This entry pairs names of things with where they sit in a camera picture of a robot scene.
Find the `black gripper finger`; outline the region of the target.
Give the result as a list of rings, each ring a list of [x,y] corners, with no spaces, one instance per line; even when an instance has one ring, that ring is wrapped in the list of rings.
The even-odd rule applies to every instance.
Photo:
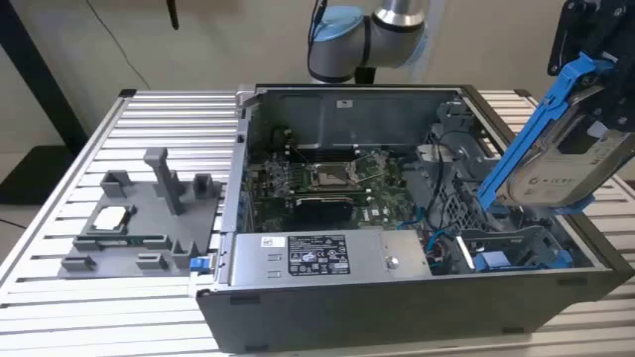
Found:
[[[552,77],[559,74],[561,67],[576,56],[581,23],[583,3],[565,2],[559,15],[552,50],[548,58],[547,74]]]
[[[603,55],[601,59],[608,65],[600,71],[595,117],[607,129],[633,132],[633,55]]]

